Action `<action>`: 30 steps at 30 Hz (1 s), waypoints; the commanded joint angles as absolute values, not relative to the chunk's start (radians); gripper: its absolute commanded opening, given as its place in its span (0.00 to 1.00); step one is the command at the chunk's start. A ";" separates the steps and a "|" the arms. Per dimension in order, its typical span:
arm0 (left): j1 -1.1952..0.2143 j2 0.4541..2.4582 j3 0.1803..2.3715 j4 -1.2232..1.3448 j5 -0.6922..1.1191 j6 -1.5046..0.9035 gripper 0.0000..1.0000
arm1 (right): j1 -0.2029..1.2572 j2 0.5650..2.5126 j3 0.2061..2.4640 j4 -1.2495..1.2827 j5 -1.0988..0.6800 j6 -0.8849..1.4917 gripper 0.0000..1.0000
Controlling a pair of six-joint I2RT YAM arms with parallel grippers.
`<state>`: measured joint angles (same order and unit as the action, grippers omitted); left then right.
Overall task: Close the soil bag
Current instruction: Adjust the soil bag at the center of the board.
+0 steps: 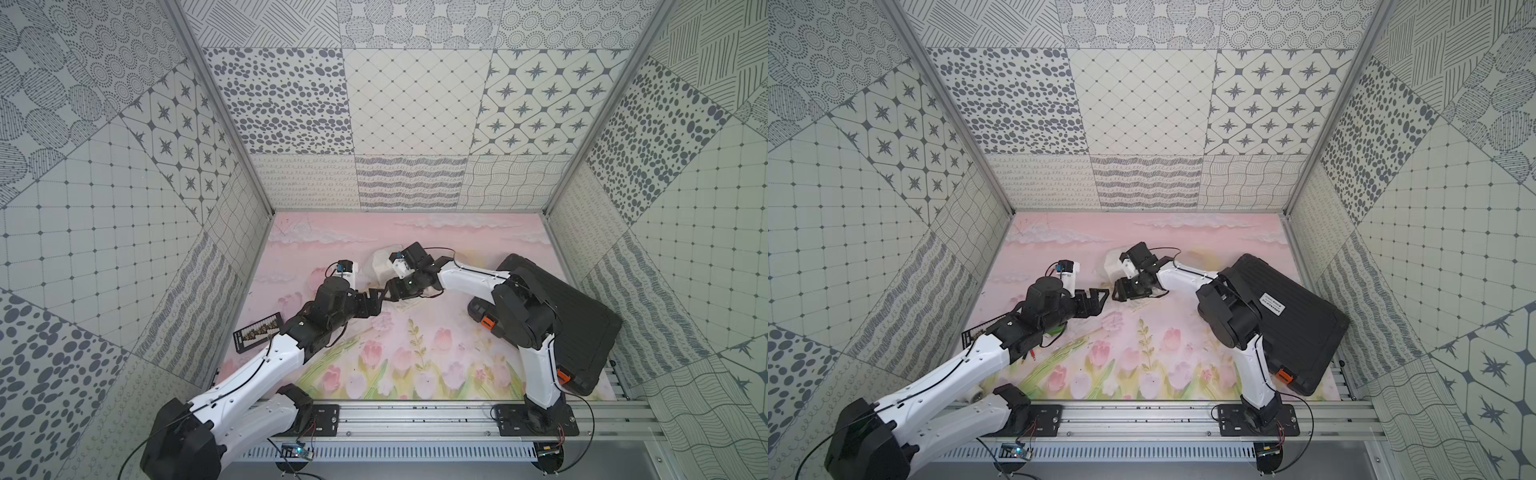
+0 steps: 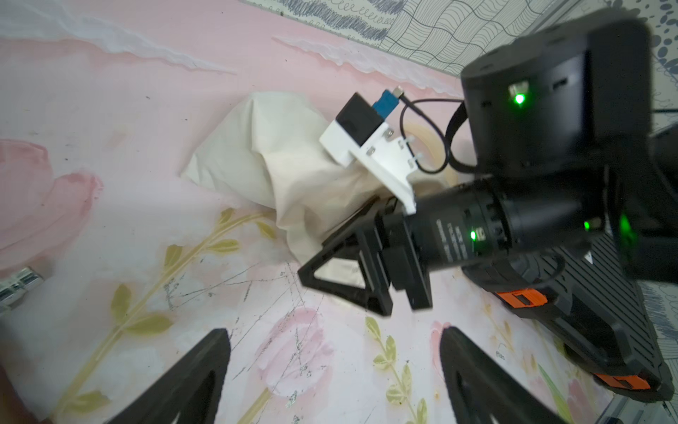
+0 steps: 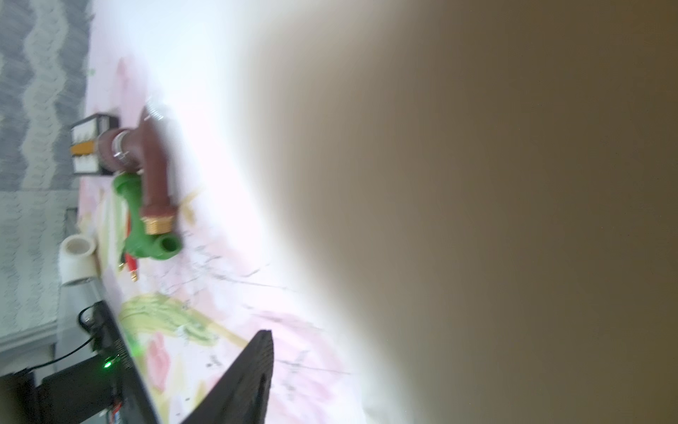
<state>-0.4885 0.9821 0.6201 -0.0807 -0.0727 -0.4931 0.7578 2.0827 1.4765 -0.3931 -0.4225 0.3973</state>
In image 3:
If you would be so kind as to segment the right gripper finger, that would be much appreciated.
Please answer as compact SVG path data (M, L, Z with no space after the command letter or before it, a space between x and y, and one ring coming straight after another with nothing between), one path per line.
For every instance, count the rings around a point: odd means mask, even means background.
M184 424L264 424L273 372L272 332L260 330Z

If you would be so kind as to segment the brown garden tap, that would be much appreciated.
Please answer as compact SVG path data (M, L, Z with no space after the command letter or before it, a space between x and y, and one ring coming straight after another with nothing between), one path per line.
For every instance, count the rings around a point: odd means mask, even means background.
M169 191L170 161L162 131L164 123L164 116L146 104L136 127L103 133L98 138L97 151L107 170L141 176L143 217L150 217L156 224L164 217L162 222L171 220L174 228L178 207Z

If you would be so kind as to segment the cream cloth soil bag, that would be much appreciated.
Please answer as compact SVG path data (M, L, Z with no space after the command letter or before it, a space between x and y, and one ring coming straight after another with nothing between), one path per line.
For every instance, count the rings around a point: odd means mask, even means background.
M674 1L258 1L240 154L436 423L677 420Z

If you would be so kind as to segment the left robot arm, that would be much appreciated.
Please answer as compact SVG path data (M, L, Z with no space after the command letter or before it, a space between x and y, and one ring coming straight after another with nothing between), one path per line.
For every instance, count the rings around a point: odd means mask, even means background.
M104 301L78 314L88 338L54 360L1 377L1 422L158 423L132 351Z

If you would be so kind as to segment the white pipe elbow fitting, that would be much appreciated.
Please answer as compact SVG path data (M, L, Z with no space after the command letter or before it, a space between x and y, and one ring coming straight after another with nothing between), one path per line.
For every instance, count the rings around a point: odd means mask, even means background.
M74 234L65 238L58 255L60 284L79 284L90 278L99 277L96 249L97 243L90 236Z

